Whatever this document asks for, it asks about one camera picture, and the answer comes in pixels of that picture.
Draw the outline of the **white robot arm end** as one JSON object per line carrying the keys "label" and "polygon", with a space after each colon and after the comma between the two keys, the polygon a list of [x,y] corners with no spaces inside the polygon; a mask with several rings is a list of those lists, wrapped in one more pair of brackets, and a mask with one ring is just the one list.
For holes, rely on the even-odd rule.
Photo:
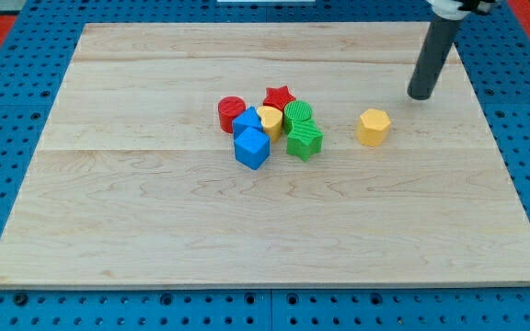
{"label": "white robot arm end", "polygon": [[488,15],[501,0],[427,0],[432,12],[443,19],[463,20],[470,13]]}

